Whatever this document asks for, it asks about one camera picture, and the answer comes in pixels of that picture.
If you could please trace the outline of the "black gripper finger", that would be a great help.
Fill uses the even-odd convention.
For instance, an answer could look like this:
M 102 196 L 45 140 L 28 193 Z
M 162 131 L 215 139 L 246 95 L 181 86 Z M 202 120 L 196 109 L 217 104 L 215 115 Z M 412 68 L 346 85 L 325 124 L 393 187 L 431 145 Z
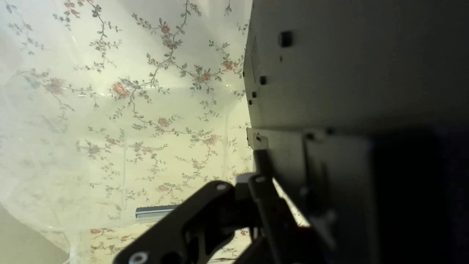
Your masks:
M 206 264 L 255 219 L 247 183 L 212 180 L 124 246 L 111 264 Z

